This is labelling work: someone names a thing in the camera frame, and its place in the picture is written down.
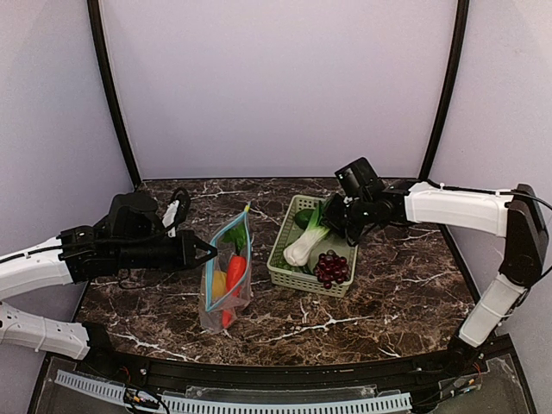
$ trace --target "plastic fruit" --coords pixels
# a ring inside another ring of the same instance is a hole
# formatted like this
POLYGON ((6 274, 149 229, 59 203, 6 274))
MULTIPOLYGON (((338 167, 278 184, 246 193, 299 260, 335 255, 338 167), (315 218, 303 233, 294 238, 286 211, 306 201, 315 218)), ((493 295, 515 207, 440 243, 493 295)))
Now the plastic fruit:
POLYGON ((213 300, 226 294, 226 272, 216 270, 213 273, 213 300))

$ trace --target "plastic bag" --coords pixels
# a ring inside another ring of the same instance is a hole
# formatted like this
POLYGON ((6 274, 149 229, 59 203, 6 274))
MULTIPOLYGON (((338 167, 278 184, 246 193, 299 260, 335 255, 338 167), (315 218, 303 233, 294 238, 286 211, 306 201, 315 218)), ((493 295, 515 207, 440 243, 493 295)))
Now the plastic bag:
POLYGON ((210 241, 218 255, 204 267, 199 296, 201 326, 213 333, 227 329, 236 312, 251 301, 251 237, 249 206, 227 221, 210 241))

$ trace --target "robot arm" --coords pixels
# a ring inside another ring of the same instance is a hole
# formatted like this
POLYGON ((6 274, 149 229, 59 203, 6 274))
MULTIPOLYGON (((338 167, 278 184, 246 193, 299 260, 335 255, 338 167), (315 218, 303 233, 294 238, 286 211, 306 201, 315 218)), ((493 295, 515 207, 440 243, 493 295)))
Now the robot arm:
POLYGON ((484 191, 400 180, 386 186, 361 158, 336 172, 347 198, 335 194, 325 223, 355 245, 375 226, 440 223, 505 237, 505 257, 496 279, 452 338, 454 370, 470 366, 480 347, 540 280, 549 242, 533 190, 484 191))
MULTIPOLYGON (((67 285, 120 269, 192 269, 216 256, 216 249, 193 231, 177 230, 190 207, 187 192, 178 189, 163 222, 157 203, 142 193, 115 196, 110 213, 94 226, 61 232, 32 248, 0 257, 0 300, 51 285, 67 285), (197 257, 198 250, 206 252, 197 257)), ((0 302, 0 343, 12 343, 85 358, 91 348, 109 348, 102 326, 62 323, 31 315, 0 302)))

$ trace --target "bok choy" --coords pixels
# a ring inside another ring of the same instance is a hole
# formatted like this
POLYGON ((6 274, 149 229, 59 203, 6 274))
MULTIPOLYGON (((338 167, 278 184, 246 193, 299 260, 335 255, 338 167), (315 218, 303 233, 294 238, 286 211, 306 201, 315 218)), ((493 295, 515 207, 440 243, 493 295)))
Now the bok choy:
POLYGON ((304 233, 293 244, 285 248, 284 259, 288 264, 297 267, 306 265, 312 249, 329 233, 329 229, 321 224, 322 212, 322 203, 319 203, 310 216, 304 233))

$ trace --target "cucumber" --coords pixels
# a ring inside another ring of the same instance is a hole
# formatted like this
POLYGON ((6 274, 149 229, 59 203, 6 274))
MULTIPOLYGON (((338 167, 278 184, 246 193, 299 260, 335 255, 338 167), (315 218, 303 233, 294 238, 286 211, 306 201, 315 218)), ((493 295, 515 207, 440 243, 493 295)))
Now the cucumber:
POLYGON ((307 226, 309 225, 309 221, 311 219, 312 213, 314 213, 313 209, 301 210, 299 213, 295 215, 295 217, 293 218, 293 221, 297 224, 297 226, 300 229, 306 230, 307 226))

